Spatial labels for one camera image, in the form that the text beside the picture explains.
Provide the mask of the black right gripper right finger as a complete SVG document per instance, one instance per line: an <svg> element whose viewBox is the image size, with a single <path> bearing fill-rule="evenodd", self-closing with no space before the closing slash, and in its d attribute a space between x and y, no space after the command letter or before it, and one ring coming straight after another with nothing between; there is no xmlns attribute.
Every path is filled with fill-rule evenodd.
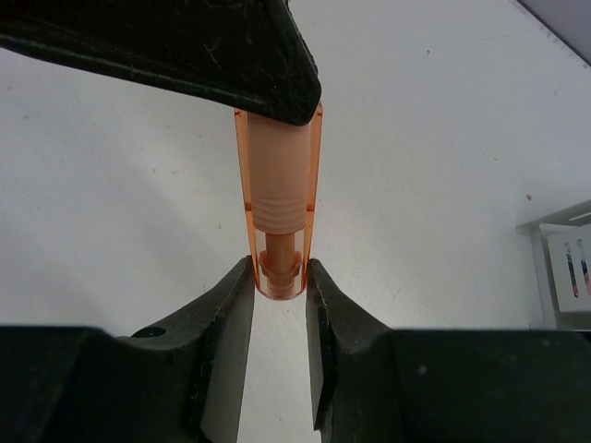
<svg viewBox="0 0 591 443"><path fill-rule="evenodd" d="M314 428L325 442L586 442L590 335L392 329L308 264Z"/></svg>

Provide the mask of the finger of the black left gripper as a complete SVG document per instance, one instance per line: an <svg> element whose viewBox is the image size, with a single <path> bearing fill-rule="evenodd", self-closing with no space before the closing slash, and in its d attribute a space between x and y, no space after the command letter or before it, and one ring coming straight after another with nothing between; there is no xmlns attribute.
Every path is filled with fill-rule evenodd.
<svg viewBox="0 0 591 443"><path fill-rule="evenodd" d="M307 124L318 69L285 1L5 1L1 45L56 65Z"/></svg>

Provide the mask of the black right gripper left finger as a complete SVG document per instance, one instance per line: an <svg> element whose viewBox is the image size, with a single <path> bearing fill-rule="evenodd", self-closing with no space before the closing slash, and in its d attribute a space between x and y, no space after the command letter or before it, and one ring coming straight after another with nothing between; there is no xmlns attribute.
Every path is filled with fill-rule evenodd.
<svg viewBox="0 0 591 443"><path fill-rule="evenodd" d="M129 337L2 327L2 440L236 441L254 289L244 257L209 291Z"/></svg>

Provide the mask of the white slotted organizer box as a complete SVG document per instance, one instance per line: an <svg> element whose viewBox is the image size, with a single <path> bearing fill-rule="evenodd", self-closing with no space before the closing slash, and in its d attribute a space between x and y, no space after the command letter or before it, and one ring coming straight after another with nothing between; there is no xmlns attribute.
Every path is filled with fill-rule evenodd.
<svg viewBox="0 0 591 443"><path fill-rule="evenodd" d="M545 329L590 330L590 202L516 227L530 239Z"/></svg>

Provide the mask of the aluminium table frame rail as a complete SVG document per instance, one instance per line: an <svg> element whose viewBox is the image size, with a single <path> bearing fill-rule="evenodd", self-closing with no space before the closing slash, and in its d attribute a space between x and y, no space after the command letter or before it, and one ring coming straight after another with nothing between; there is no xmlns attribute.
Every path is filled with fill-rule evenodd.
<svg viewBox="0 0 591 443"><path fill-rule="evenodd" d="M590 0L516 0L562 50L590 69Z"/></svg>

